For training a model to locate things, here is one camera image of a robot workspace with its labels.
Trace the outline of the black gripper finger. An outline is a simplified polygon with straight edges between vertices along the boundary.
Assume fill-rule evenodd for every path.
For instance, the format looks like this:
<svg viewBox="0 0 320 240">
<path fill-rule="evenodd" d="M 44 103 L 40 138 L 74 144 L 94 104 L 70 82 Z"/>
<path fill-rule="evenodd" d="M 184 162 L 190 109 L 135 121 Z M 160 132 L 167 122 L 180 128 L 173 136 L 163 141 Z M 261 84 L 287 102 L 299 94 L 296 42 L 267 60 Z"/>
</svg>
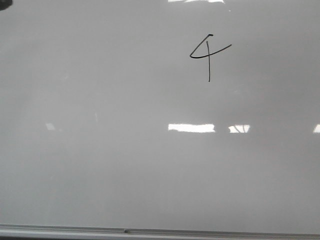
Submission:
<svg viewBox="0 0 320 240">
<path fill-rule="evenodd" d="M 0 11 L 4 11 L 13 5 L 13 0 L 0 0 Z"/>
</svg>

